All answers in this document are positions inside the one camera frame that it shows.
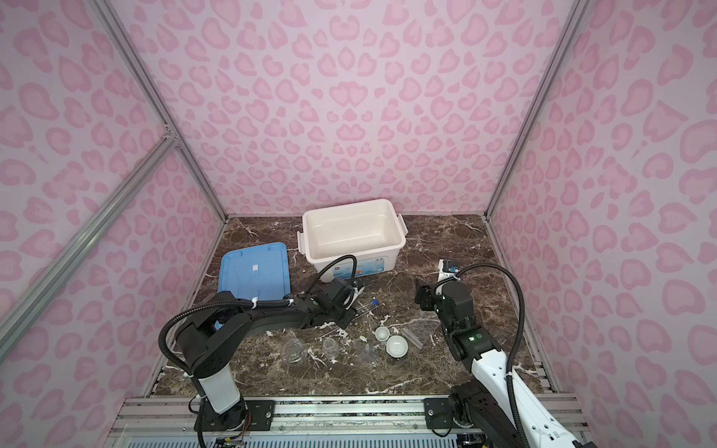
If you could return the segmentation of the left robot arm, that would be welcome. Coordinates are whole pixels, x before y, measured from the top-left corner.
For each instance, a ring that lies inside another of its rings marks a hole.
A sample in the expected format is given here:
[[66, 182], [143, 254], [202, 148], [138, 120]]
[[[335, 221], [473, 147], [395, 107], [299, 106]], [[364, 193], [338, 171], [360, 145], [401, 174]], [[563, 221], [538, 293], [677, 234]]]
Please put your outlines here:
[[172, 317], [162, 328], [162, 354], [192, 381], [215, 416], [242, 414], [243, 396], [231, 369], [248, 338], [279, 330], [304, 330], [334, 324], [344, 330], [357, 316], [362, 294], [358, 279], [332, 282], [275, 301], [246, 300], [229, 291]]

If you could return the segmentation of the clear plastic test tube rack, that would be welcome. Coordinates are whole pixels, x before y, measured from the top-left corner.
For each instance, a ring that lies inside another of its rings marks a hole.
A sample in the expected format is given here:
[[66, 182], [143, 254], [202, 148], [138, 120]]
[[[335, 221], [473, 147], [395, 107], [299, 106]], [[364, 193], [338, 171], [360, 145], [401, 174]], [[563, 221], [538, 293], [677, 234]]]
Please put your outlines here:
[[416, 350], [421, 350], [431, 337], [440, 328], [441, 323], [433, 313], [422, 313], [416, 317], [410, 317], [407, 321], [393, 324], [391, 330], [403, 336]]

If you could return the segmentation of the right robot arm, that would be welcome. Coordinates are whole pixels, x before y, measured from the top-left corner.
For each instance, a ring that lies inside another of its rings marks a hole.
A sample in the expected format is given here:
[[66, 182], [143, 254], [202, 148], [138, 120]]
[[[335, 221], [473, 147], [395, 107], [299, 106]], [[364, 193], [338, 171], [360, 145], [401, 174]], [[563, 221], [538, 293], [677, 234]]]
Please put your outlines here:
[[526, 386], [507, 352], [474, 315], [470, 291], [457, 281], [440, 286], [415, 281], [415, 303], [432, 311], [453, 358], [474, 377], [451, 388], [451, 416], [480, 429], [497, 447], [593, 447], [568, 431]]

